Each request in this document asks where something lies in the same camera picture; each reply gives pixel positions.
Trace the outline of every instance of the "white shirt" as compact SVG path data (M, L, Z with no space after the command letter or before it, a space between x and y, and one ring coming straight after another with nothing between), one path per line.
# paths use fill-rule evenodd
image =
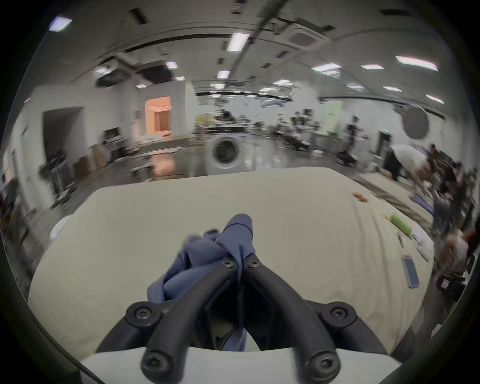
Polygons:
M413 167L420 167L427 160L422 152L417 151L410 145L394 144L391 148L397 160L407 171L411 171Z

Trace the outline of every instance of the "ceiling vent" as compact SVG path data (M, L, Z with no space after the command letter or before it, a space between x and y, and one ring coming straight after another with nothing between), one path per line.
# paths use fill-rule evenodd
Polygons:
M330 42L330 39L320 31L323 31L322 28L297 19L294 23L288 24L275 40L298 49L313 50Z

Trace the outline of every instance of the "ceiling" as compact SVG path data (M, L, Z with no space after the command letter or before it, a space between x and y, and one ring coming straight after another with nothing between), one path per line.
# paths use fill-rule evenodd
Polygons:
M442 114L464 113L468 100L455 62L437 33L414 9L397 0L290 0L277 17L266 23L253 44L243 52L226 50L234 32L253 34L264 7L277 0L247 0L240 14L233 14L237 0L86 0L78 1L62 16L72 23L62 32L47 31L16 99L18 113L23 101L40 84L72 84L103 60L127 51L138 62L174 60L175 76L185 76L197 92L207 93L217 71L236 70L229 81L245 81L246 89L258 91L281 78L310 84L318 96L379 97L418 103ZM147 19L138 24L129 10L140 8ZM380 10L410 12L411 16L385 16ZM285 20L304 19L318 27L330 25L329 41L315 51L304 51L276 41L274 31ZM276 56L286 51L281 58ZM438 72L399 63L395 55L433 61ZM337 78L311 70L335 62L342 66ZM381 64L384 70L368 71L361 64ZM360 84L359 92L347 84ZM395 93L383 88L395 86ZM442 99L439 104L430 94ZM199 96L206 103L208 95Z

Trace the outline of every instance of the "white table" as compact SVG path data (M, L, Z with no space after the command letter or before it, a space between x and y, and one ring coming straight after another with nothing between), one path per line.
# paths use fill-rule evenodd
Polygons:
M352 196L369 197L361 203ZM420 308L427 263L385 219L395 209L327 168L155 181L96 191L45 252L29 304L73 356L93 353L127 307L170 266L190 234L253 220L259 259L302 297L345 301L392 352ZM420 287L407 286L402 254Z

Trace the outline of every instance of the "washing machine door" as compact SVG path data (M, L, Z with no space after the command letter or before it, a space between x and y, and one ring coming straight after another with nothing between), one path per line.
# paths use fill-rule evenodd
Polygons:
M213 159L216 167L232 169L243 163L239 137L220 136L215 139L213 144L210 157Z

